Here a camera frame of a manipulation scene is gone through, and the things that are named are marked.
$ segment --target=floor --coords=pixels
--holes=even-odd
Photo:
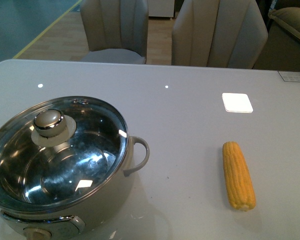
[[[78,3],[0,0],[0,62],[11,58],[79,61],[88,53],[88,44]],[[171,64],[173,24],[171,18],[149,19],[147,64]]]
[[[11,59],[78,0],[0,0],[0,61]]]

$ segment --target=glass lid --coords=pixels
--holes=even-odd
[[[45,211],[83,199],[120,166],[127,136],[122,115],[91,97],[21,112],[0,129],[0,206]]]

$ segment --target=corn cob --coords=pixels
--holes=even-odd
[[[235,141],[228,141],[222,147],[225,186],[230,205],[241,211],[249,211],[256,206],[256,196],[249,170]]]

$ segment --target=white cabinet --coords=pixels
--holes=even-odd
[[[175,13],[175,0],[148,0],[150,17],[172,18]]]

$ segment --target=electric cooking pot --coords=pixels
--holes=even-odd
[[[137,165],[135,143],[146,150]],[[94,229],[118,212],[149,154],[107,102],[67,96],[39,103],[0,128],[0,215],[28,240]]]

